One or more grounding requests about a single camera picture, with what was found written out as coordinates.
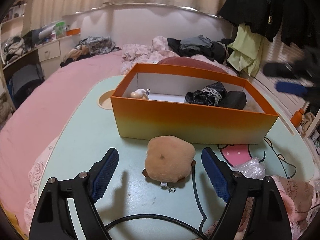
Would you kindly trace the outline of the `orange bottle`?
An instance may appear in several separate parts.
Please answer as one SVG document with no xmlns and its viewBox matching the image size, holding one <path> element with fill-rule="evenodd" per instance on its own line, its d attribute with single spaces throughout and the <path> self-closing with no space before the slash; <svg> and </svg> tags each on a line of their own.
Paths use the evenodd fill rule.
<svg viewBox="0 0 320 240">
<path fill-rule="evenodd" d="M 297 110 L 293 116 L 291 117 L 290 121 L 293 124 L 293 126 L 295 128 L 298 128 L 300 123 L 303 120 L 303 115 L 304 115 L 304 109 L 300 108 L 299 110 Z"/>
</svg>

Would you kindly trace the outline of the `orange cardboard box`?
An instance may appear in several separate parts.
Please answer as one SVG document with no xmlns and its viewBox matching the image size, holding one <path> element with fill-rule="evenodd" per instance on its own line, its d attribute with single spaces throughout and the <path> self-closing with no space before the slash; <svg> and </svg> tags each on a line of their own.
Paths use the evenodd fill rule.
<svg viewBox="0 0 320 240">
<path fill-rule="evenodd" d="M 263 113 L 186 103 L 194 92 L 220 81 L 228 91 L 242 91 Z M 130 93 L 149 89 L 149 99 Z M 149 140 L 173 135 L 194 144 L 258 144 L 278 118 L 277 112 L 247 80 L 192 67 L 136 64 L 122 79 L 111 102 L 119 135 Z"/>
</svg>

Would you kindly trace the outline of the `dark red pillow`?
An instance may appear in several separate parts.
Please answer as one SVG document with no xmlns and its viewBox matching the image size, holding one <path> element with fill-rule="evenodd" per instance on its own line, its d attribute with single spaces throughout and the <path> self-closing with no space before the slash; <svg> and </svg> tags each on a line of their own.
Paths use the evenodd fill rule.
<svg viewBox="0 0 320 240">
<path fill-rule="evenodd" d="M 167 57 L 159 61 L 158 64 L 193 67 L 227 74 L 227 72 L 220 67 L 189 57 Z"/>
</svg>

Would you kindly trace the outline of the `white desk with drawer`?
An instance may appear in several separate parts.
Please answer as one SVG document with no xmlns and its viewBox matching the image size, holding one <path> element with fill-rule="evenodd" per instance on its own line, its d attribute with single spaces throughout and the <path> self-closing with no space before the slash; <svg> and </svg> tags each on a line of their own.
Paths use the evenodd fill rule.
<svg viewBox="0 0 320 240">
<path fill-rule="evenodd" d="M 5 80 L 8 81 L 15 72 L 28 64 L 39 64 L 44 78 L 47 79 L 60 69 L 60 63 L 64 56 L 67 55 L 79 41 L 80 34 L 76 34 L 59 38 L 36 47 L 3 67 Z"/>
</svg>

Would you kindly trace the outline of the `black leather pouch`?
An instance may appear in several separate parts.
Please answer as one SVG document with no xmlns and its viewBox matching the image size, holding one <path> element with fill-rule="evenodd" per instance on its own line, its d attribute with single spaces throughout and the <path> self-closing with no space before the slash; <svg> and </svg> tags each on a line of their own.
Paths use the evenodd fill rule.
<svg viewBox="0 0 320 240">
<path fill-rule="evenodd" d="M 243 110 L 247 103 L 246 94 L 242 91 L 230 91 L 218 106 L 230 109 Z"/>
</svg>

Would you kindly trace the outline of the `patterned clothes heap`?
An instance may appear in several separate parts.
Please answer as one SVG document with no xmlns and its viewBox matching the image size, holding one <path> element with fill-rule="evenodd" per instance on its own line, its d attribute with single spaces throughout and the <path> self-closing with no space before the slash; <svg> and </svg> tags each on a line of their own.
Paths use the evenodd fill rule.
<svg viewBox="0 0 320 240">
<path fill-rule="evenodd" d="M 60 67 L 65 67 L 68 64 L 87 59 L 97 55 L 105 55 L 113 51 L 119 51 L 120 48 L 111 37 L 93 37 L 89 36 L 71 49 L 62 59 Z"/>
</svg>

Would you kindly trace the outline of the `light green hanging garment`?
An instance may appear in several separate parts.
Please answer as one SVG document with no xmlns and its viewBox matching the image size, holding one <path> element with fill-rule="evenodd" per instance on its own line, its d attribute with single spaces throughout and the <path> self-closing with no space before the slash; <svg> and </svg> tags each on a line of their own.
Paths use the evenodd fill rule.
<svg viewBox="0 0 320 240">
<path fill-rule="evenodd" d="M 252 33 L 250 26 L 240 24 L 234 42 L 228 45 L 233 52 L 227 62 L 237 71 L 255 77 L 259 72 L 265 42 L 264 36 Z"/>
</svg>

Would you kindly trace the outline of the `beige furry pouch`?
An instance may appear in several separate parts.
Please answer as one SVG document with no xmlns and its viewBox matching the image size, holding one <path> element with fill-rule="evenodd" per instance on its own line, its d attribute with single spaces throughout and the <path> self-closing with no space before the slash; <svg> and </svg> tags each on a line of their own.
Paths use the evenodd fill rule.
<svg viewBox="0 0 320 240">
<path fill-rule="evenodd" d="M 243 109 L 248 112 L 263 113 L 263 109 L 255 101 L 248 101 Z"/>
</svg>

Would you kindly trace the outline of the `black patterned cloth pouch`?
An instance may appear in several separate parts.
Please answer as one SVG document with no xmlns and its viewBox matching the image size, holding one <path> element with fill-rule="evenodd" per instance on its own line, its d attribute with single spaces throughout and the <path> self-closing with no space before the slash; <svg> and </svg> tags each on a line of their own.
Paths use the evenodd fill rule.
<svg viewBox="0 0 320 240">
<path fill-rule="evenodd" d="M 227 95 L 227 90 L 221 82 L 207 85 L 201 90 L 188 92 L 185 102 L 195 105 L 217 106 Z"/>
</svg>

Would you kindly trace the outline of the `pink floral blanket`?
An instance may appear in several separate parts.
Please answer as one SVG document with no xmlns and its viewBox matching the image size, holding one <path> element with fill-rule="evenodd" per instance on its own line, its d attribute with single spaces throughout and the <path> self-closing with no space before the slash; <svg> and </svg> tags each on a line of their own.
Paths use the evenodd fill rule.
<svg viewBox="0 0 320 240">
<path fill-rule="evenodd" d="M 126 75 L 137 63 L 159 63 L 169 57 L 180 57 L 178 54 L 173 52 L 168 45 L 168 41 L 163 36 L 156 36 L 151 46 L 132 44 L 128 43 L 123 45 L 121 49 L 121 75 Z M 223 73 L 227 73 L 232 76 L 238 76 L 238 74 L 225 66 L 224 64 L 218 63 L 216 60 L 209 60 L 203 55 L 196 54 L 190 57 L 193 60 L 208 63 L 214 66 L 209 67 L 209 70 L 222 70 Z"/>
</svg>

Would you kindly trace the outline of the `tan round plush toy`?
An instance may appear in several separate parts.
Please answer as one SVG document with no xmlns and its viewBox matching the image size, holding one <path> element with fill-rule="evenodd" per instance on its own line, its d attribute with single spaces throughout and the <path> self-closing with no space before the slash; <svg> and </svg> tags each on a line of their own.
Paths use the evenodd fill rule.
<svg viewBox="0 0 320 240">
<path fill-rule="evenodd" d="M 160 183 L 178 183 L 195 166 L 195 148 L 172 135 L 155 137 L 147 145 L 143 176 Z"/>
</svg>

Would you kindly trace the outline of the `small cartoon figurine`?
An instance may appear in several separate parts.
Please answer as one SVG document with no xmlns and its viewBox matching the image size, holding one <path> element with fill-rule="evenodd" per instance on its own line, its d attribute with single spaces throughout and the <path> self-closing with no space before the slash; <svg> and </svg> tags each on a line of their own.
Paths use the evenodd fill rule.
<svg viewBox="0 0 320 240">
<path fill-rule="evenodd" d="M 149 94 L 149 89 L 137 89 L 136 91 L 130 93 L 130 98 L 148 100 Z"/>
</svg>

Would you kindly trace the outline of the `pink bed sheet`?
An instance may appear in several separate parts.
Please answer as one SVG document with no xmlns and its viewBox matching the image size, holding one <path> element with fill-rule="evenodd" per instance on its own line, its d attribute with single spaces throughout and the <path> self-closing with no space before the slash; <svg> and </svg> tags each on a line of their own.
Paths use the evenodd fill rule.
<svg viewBox="0 0 320 240">
<path fill-rule="evenodd" d="M 62 131 L 93 86 L 120 75 L 121 51 L 76 61 L 37 87 L 1 129 L 1 204 L 28 234 L 24 207 L 31 194 L 29 171 Z"/>
</svg>

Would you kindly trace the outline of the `mint green lap table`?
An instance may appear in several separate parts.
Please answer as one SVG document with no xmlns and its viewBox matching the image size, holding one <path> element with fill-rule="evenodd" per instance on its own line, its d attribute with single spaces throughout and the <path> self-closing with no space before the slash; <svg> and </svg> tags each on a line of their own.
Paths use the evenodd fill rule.
<svg viewBox="0 0 320 240">
<path fill-rule="evenodd" d="M 114 114 L 98 106 L 98 98 L 113 90 L 122 80 L 115 76 L 97 83 L 63 129 L 48 160 L 39 189 L 47 180 L 73 179 L 80 172 L 89 171 L 109 148 L 119 152 L 119 163 L 103 198 L 95 207 L 104 225 L 130 215 L 156 214 L 182 221 L 201 233 L 221 217 L 225 202 L 219 198 L 202 166 L 201 151 L 211 147 L 224 161 L 217 145 L 194 145 L 195 175 L 174 186 L 171 193 L 159 183 L 142 175 L 148 140 L 121 138 Z M 252 145 L 253 157 L 264 159 L 266 175 L 291 176 L 310 181 L 315 173 L 312 154 L 300 135 L 290 132 L 278 119 L 259 145 Z M 109 232 L 112 239 L 196 239 L 191 231 L 173 223 L 157 219 L 135 219 L 121 222 Z"/>
</svg>

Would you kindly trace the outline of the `clear plastic bag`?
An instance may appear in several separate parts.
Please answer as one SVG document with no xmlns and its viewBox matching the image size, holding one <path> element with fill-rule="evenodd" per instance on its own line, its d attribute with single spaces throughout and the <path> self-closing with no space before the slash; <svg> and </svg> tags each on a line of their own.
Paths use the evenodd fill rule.
<svg viewBox="0 0 320 240">
<path fill-rule="evenodd" d="M 243 164 L 232 167 L 232 171 L 239 171 L 246 178 L 262 180 L 265 176 L 266 166 L 258 158 L 252 158 Z"/>
</svg>

